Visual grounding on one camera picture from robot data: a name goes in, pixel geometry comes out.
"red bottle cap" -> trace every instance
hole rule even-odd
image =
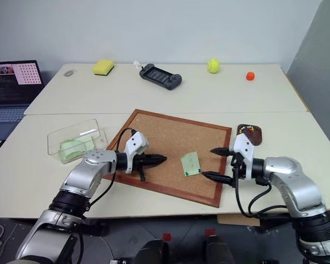
[[[248,81],[253,81],[254,78],[255,78],[255,74],[254,74],[254,72],[253,72],[253,71],[249,71],[249,72],[247,73],[246,79],[247,79]]]

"yellow sponge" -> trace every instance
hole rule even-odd
[[[115,64],[112,60],[101,59],[93,67],[93,72],[96,75],[108,75],[114,68]]]

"white wall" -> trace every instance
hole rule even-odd
[[[321,0],[0,0],[0,61],[279,63]]]

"white cable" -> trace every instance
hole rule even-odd
[[[5,248],[5,246],[6,246],[6,243],[9,241],[9,239],[11,238],[13,232],[15,232],[15,230],[16,230],[17,227],[18,227],[18,224],[15,225],[14,229],[12,230],[12,232],[11,232],[11,233],[9,234],[9,236],[7,237],[5,243],[2,245],[2,247],[1,247],[1,251],[0,251],[0,257],[1,257],[1,255],[3,254],[3,252],[4,252],[4,248]]]
[[[0,225],[0,228],[1,228],[1,234],[0,234],[0,239],[1,239],[2,234],[5,232],[5,229],[4,229],[4,227],[2,225]]]
[[[101,236],[99,236],[99,237],[100,237],[101,240],[103,240],[104,244],[109,248],[109,251],[111,253],[112,259],[114,260],[115,257],[114,257],[114,254],[112,254],[112,250],[111,250],[111,247],[109,246],[109,243],[107,243],[106,240],[103,237],[101,237]]]

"tennis ball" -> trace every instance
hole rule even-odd
[[[220,70],[220,62],[217,59],[209,60],[207,69],[210,73],[217,73]]]

